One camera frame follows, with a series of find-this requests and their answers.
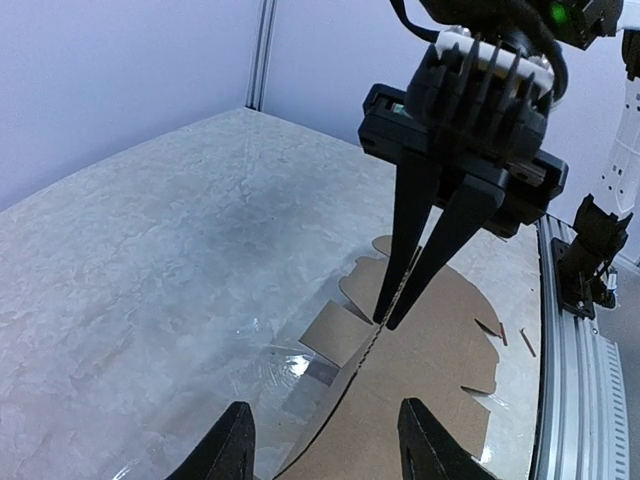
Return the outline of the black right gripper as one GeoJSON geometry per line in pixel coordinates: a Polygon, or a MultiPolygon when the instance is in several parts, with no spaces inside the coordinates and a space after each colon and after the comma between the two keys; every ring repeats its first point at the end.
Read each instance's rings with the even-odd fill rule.
{"type": "Polygon", "coordinates": [[[377,83],[363,103],[364,152],[397,163],[391,251],[373,316],[390,330],[481,227],[512,237],[542,217],[566,184],[568,165],[541,148],[551,94],[533,76],[516,78],[519,55],[506,78],[496,57],[481,70],[478,48],[463,56],[455,46],[439,59],[430,45],[406,90],[377,83]],[[504,202],[501,188],[473,176],[462,181],[465,174],[497,181],[504,202]],[[434,202],[445,208],[416,255],[434,202]]]}

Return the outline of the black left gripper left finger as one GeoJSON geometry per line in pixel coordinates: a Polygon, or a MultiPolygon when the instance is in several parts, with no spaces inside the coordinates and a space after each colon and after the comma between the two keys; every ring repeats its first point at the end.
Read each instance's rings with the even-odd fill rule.
{"type": "Polygon", "coordinates": [[[169,480],[251,480],[256,431],[247,402],[231,403],[169,480]]]}

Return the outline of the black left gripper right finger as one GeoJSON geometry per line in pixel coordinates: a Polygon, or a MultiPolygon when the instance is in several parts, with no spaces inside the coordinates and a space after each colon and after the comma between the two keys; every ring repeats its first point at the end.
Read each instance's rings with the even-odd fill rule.
{"type": "Polygon", "coordinates": [[[397,429],[403,479],[495,479],[456,442],[420,399],[402,401],[397,429]]]}

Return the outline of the brown cardboard box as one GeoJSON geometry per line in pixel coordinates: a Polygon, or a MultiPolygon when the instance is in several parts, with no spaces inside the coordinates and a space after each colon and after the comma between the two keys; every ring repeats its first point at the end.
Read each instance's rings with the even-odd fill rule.
{"type": "Polygon", "coordinates": [[[402,400],[411,397],[481,457],[490,412],[471,394],[496,390],[499,355],[487,337],[500,329],[496,312],[445,266],[395,330],[378,331],[366,320],[386,268],[386,258],[358,258],[339,288],[359,312],[330,301],[302,336],[341,369],[278,478],[400,478],[397,421],[402,400]]]}

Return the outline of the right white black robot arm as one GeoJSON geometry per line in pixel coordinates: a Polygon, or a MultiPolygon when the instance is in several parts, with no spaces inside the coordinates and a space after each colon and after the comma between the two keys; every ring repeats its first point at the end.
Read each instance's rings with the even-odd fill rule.
{"type": "Polygon", "coordinates": [[[553,239],[561,306],[592,317],[614,302],[609,271],[639,192],[639,5],[635,1],[427,1],[436,29],[409,86],[374,85],[358,134],[396,168],[389,262],[373,313],[395,329],[436,274],[480,230],[509,238],[564,189],[567,164],[542,142],[564,97],[564,45],[621,34],[625,103],[575,239],[553,239]]]}

